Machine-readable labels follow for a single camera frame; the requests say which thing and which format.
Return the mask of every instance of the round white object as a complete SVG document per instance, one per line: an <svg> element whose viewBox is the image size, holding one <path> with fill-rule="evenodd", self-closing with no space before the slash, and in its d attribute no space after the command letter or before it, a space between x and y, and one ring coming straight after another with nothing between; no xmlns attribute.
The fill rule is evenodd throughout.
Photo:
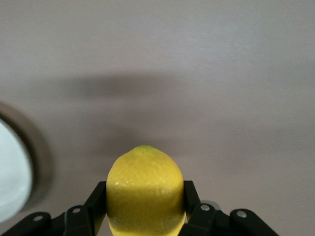
<svg viewBox="0 0 315 236"><path fill-rule="evenodd" d="M0 119L0 222L17 214L32 190L29 152L17 133Z"/></svg>

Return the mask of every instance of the lemon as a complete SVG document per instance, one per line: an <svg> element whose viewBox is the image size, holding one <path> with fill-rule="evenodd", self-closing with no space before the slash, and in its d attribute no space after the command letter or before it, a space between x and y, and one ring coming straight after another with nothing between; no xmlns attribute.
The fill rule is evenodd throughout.
<svg viewBox="0 0 315 236"><path fill-rule="evenodd" d="M177 236L185 220L182 173L164 152L136 147L112 166L106 205L114 236Z"/></svg>

